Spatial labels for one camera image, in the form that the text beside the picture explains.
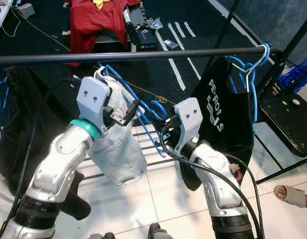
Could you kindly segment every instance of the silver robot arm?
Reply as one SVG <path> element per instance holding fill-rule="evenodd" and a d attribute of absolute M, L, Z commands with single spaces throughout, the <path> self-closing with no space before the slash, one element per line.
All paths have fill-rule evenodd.
<path fill-rule="evenodd" d="M 73 120 L 72 126 L 52 141 L 2 239 L 52 238 L 61 204 L 86 150 L 98 138 L 106 137 L 108 127 L 114 123 L 128 124 L 135 115 L 138 101 L 134 101 L 124 117 L 113 117 L 114 110 L 107 106 L 113 90 L 105 81 L 83 78 L 77 96 L 80 119 Z"/>
<path fill-rule="evenodd" d="M 178 103 L 174 111 L 178 119 L 175 124 L 169 120 L 171 128 L 165 138 L 174 154 L 221 173 L 240 188 L 226 156 L 205 142 L 198 144 L 203 117 L 197 99 L 188 98 Z M 195 172 L 204 187 L 216 238 L 254 239 L 247 209 L 240 196 L 214 174 L 199 168 L 195 168 Z"/>

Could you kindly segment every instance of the white cable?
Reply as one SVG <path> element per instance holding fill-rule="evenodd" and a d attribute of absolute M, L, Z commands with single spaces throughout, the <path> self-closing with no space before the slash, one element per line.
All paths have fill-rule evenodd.
<path fill-rule="evenodd" d="M 18 26 L 20 25 L 21 21 L 20 21 L 20 19 L 16 16 L 16 14 L 14 13 L 13 7 L 10 6 L 10 8 L 12 9 L 12 12 L 13 12 L 14 16 L 15 16 L 15 17 L 17 18 L 17 20 L 19 21 L 18 24 L 17 24 L 17 26 L 16 26 L 16 28 L 15 28 L 15 30 L 14 30 L 13 36 L 9 35 L 9 34 L 5 31 L 5 29 L 4 29 L 4 27 L 3 27 L 3 20 L 2 20 L 2 18 L 0 17 L 0 20 L 2 21 L 1 27 L 2 27 L 3 31 L 5 32 L 5 34 L 6 34 L 7 36 L 9 36 L 9 37 L 15 37 L 17 28 L 18 28 Z"/>

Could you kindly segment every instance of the black metal bar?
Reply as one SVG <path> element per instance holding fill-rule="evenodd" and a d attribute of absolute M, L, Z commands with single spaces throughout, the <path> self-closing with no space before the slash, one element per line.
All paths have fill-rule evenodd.
<path fill-rule="evenodd" d="M 162 161 L 158 161 L 158 162 L 148 163 L 148 166 L 158 165 L 158 164 L 162 164 L 162 163 L 168 163 L 168 162 L 172 162 L 172 161 L 175 161 L 175 159 L 170 158 L 170 159 L 166 159 L 166 160 L 162 160 Z M 95 175 L 92 175 L 92 176 L 85 177 L 84 180 L 103 177 L 103 176 L 104 176 L 103 173 L 95 174 Z"/>
<path fill-rule="evenodd" d="M 152 145 L 152 146 L 142 147 L 141 150 L 146 150 L 146 149 L 150 149 L 150 148 L 155 148 L 155 146 Z"/>
<path fill-rule="evenodd" d="M 292 38 L 288 46 L 285 48 L 283 51 L 283 57 L 288 58 L 291 52 L 296 48 L 298 43 L 301 41 L 301 39 L 305 36 L 307 33 L 307 19 L 306 21 L 302 24 L 298 32 L 295 34 L 295 36 Z"/>
<path fill-rule="evenodd" d="M 280 49 L 271 49 L 273 53 L 282 53 Z M 0 56 L 0 65 L 30 65 L 42 63 L 70 63 L 97 61 L 139 61 L 158 58 L 223 56 L 232 54 L 263 54 L 262 47 L 202 49 L 185 51 L 148 51 L 148 52 L 118 52 L 91 54 L 59 54 L 59 55 L 24 55 Z"/>
<path fill-rule="evenodd" d="M 266 152 L 268 152 L 269 156 L 272 157 L 272 159 L 275 161 L 275 163 L 278 165 L 278 167 L 280 169 L 284 169 L 280 163 L 277 161 L 277 159 L 274 157 L 274 155 L 271 153 L 271 151 L 266 147 L 266 145 L 264 144 L 264 142 L 258 137 L 258 135 L 255 135 L 255 138 L 257 138 L 257 140 L 260 142 L 260 144 L 264 147 L 264 149 L 266 150 Z"/>
<path fill-rule="evenodd" d="M 263 44 L 259 36 L 243 22 L 243 20 L 235 13 L 232 13 L 232 18 L 254 39 L 257 44 Z"/>
<path fill-rule="evenodd" d="M 237 6 L 239 5 L 239 1 L 240 1 L 240 0 L 235 0 L 235 1 L 234 1 L 233 6 L 231 7 L 231 10 L 229 11 L 229 14 L 228 14 L 228 16 L 227 16 L 227 19 L 226 19 L 226 21 L 225 21 L 225 23 L 224 23 L 224 26 L 222 27 L 221 32 L 219 33 L 219 36 L 218 36 L 218 39 L 217 39 L 217 41 L 216 41 L 216 44 L 215 44 L 214 49 L 218 49 L 219 46 L 221 45 L 221 43 L 222 43 L 222 41 L 223 41 L 223 38 L 224 38 L 224 36 L 225 36 L 225 34 L 226 34 L 227 28 L 228 28 L 228 26 L 230 25 L 231 20 L 232 20 L 232 18 L 233 18 L 233 13 L 236 11 Z M 211 57 L 209 58 L 209 60 L 208 60 L 208 62 L 207 62 L 207 65 L 206 65 L 206 69 L 208 69 L 208 68 L 211 66 L 211 64 L 212 64 L 212 62 L 213 62 L 213 60 L 214 60 L 214 57 L 215 57 L 215 56 L 211 56 Z"/>
<path fill-rule="evenodd" d="M 149 131 L 149 134 L 152 134 L 152 133 L 156 133 L 157 131 Z M 146 132 L 142 132 L 142 133 L 135 133 L 133 134 L 133 136 L 141 136 L 141 135 L 145 135 L 147 134 Z"/>
<path fill-rule="evenodd" d="M 261 183 L 263 183 L 263 182 L 265 182 L 267 180 L 270 180 L 270 179 L 275 178 L 275 177 L 277 177 L 277 176 L 279 176 L 279 175 L 281 175 L 283 173 L 286 173 L 286 172 L 288 172 L 288 171 L 290 171 L 290 170 L 292 170 L 294 168 L 297 168 L 297 167 L 299 167 L 299 166 L 301 166 L 301 165 L 303 165 L 305 163 L 307 163 L 307 158 L 305 158 L 302 161 L 300 161 L 298 163 L 295 163 L 295 164 L 293 164 L 293 165 L 291 165 L 291 166 L 289 166 L 287 168 L 284 168 L 283 170 L 280 170 L 280 171 L 278 171 L 276 173 L 273 173 L 272 175 L 269 175 L 269 176 L 267 176 L 265 178 L 262 178 L 262 179 L 256 181 L 256 184 L 261 184 Z"/>

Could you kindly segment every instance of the black box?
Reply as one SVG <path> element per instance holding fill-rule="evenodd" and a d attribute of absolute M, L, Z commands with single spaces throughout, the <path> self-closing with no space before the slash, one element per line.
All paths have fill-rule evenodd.
<path fill-rule="evenodd" d="M 137 31 L 140 44 L 137 45 L 137 50 L 152 50 L 157 49 L 157 40 L 153 36 L 152 32 L 147 29 Z"/>

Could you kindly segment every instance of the toe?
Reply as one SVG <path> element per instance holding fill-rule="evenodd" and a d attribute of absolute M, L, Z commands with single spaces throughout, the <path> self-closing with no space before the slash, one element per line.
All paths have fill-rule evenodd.
<path fill-rule="evenodd" d="M 285 187 L 280 187 L 277 191 L 277 196 L 281 199 L 285 199 L 286 198 L 286 194 L 287 194 L 287 191 L 286 191 L 286 188 Z"/>

